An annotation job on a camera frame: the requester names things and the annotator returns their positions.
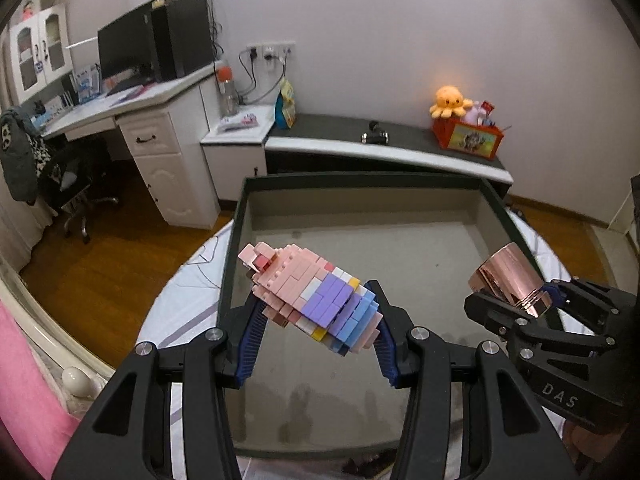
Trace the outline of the red picture box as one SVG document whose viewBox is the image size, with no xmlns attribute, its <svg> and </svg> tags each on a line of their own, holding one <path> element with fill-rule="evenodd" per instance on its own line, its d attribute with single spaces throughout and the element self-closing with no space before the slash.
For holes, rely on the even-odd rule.
<svg viewBox="0 0 640 480">
<path fill-rule="evenodd" d="M 487 160 L 494 160 L 504 137 L 495 126 L 478 126 L 456 118 L 433 120 L 432 131 L 444 150 L 456 151 Z"/>
</svg>

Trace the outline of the black computer tower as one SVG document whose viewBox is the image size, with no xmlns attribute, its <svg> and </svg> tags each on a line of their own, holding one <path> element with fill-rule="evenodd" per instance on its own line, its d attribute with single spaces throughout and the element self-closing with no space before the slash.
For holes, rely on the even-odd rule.
<svg viewBox="0 0 640 480">
<path fill-rule="evenodd" d="M 172 0 L 146 16 L 157 81 L 188 76 L 214 62 L 205 0 Z"/>
</svg>

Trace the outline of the white wall cabinet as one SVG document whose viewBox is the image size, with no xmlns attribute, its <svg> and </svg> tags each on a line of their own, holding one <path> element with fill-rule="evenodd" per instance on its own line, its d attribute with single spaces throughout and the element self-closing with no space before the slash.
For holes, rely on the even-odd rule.
<svg viewBox="0 0 640 480">
<path fill-rule="evenodd" d="M 69 44 L 62 4 L 10 28 L 13 78 L 20 104 L 73 70 Z"/>
</svg>

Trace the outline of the white low side cabinet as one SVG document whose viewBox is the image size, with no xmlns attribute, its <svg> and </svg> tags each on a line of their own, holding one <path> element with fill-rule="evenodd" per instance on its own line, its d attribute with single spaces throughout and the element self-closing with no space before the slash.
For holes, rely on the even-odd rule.
<svg viewBox="0 0 640 480">
<path fill-rule="evenodd" d="M 221 120 L 201 140 L 217 197 L 237 202 L 246 178 L 267 174 L 265 144 L 274 125 L 273 106 L 242 107 L 239 118 L 255 118 L 250 128 L 221 130 Z"/>
</svg>

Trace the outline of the black computer monitor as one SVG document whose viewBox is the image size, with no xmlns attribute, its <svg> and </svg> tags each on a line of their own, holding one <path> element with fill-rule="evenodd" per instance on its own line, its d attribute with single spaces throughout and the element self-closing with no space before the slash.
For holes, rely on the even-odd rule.
<svg viewBox="0 0 640 480">
<path fill-rule="evenodd" d="M 153 78 L 149 32 L 145 21 L 151 10 L 152 3 L 143 3 L 98 31 L 103 80 L 126 70 L 133 70 L 134 76 L 142 80 Z"/>
</svg>

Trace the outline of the rose gold metal cup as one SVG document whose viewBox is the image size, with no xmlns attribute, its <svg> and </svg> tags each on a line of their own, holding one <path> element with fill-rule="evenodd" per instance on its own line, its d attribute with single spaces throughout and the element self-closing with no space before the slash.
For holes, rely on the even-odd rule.
<svg viewBox="0 0 640 480">
<path fill-rule="evenodd" d="M 514 242 L 485 260 L 470 277 L 469 286 L 473 292 L 492 295 L 534 318 L 543 316 L 553 304 L 544 290 L 546 282 Z"/>
</svg>

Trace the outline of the black office chair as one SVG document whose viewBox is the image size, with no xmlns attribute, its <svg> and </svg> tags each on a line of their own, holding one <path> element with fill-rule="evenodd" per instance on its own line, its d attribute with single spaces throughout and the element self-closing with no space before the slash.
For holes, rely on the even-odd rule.
<svg viewBox="0 0 640 480">
<path fill-rule="evenodd" d="M 30 118 L 18 107 L 1 114 L 1 168 L 14 200 L 29 206 L 42 200 L 65 217 L 64 234 L 80 221 L 82 241 L 89 243 L 90 212 L 97 203 L 116 205 L 103 193 L 111 155 L 98 136 L 47 144 Z"/>
</svg>

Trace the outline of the pink purple brick figure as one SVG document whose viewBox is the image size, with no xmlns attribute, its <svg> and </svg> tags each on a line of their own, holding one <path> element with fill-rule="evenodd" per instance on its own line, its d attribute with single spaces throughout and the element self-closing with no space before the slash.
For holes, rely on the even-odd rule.
<svg viewBox="0 0 640 480">
<path fill-rule="evenodd" d="M 375 293 L 310 249 L 258 242 L 238 258 L 252 280 L 250 293 L 273 323 L 293 325 L 341 356 L 371 348 L 381 333 Z"/>
</svg>

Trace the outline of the wall power strip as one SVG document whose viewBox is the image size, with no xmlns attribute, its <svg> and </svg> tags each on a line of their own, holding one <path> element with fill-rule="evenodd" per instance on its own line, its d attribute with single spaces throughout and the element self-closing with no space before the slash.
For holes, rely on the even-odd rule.
<svg viewBox="0 0 640 480">
<path fill-rule="evenodd" d="M 267 42 L 266 44 L 252 44 L 246 45 L 248 50 L 254 49 L 258 58 L 265 61 L 279 60 L 284 61 L 286 58 L 290 58 L 295 53 L 296 43 L 294 41 L 276 41 Z"/>
</svg>

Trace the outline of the orange cap bottle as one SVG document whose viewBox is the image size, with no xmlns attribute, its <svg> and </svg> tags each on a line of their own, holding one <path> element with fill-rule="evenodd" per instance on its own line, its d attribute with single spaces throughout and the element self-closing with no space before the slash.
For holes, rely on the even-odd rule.
<svg viewBox="0 0 640 480">
<path fill-rule="evenodd" d="M 226 116 L 238 114 L 239 98 L 235 90 L 231 67 L 228 65 L 220 66 L 216 71 L 216 77 L 224 114 Z"/>
</svg>

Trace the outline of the white desk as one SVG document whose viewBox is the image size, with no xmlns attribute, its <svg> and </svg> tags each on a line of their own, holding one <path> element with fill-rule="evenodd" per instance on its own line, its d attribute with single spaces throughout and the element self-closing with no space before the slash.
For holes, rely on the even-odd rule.
<svg viewBox="0 0 640 480">
<path fill-rule="evenodd" d="M 43 136 L 73 141 L 118 130 L 128 153 L 171 226 L 211 229 L 220 214 L 201 140 L 220 118 L 216 67 L 77 105 Z"/>
</svg>

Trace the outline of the pink green storage box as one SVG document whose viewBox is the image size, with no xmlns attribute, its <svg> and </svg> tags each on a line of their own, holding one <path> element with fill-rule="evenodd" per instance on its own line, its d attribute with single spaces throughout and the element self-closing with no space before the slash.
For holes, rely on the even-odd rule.
<svg viewBox="0 0 640 480">
<path fill-rule="evenodd" d="M 442 174 L 285 174 L 247 179 L 235 213 L 222 312 L 253 282 L 249 244 L 306 249 L 326 263 L 300 301 L 308 318 L 269 322 L 252 376 L 227 394 L 245 455 L 341 457 L 395 446 L 408 394 L 381 373 L 372 338 L 383 304 L 405 309 L 443 340 L 489 338 L 463 310 L 473 272 L 523 235 L 485 180 Z"/>
</svg>

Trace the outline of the snack bag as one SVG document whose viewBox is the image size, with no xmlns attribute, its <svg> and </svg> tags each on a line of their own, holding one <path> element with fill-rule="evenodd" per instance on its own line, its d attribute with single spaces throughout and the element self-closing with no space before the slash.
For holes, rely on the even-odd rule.
<svg viewBox="0 0 640 480">
<path fill-rule="evenodd" d="M 296 121 L 294 88 L 287 79 L 283 79 L 280 83 L 280 90 L 274 106 L 274 120 L 281 130 L 290 130 Z"/>
</svg>

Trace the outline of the orange octopus plush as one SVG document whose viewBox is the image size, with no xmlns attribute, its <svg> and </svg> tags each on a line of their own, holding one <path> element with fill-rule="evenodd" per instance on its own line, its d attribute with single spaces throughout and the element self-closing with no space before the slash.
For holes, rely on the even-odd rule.
<svg viewBox="0 0 640 480">
<path fill-rule="evenodd" d="M 465 99 L 457 87 L 442 86 L 436 91 L 435 103 L 430 107 L 430 114 L 434 119 L 463 117 L 472 106 L 473 101 Z"/>
</svg>

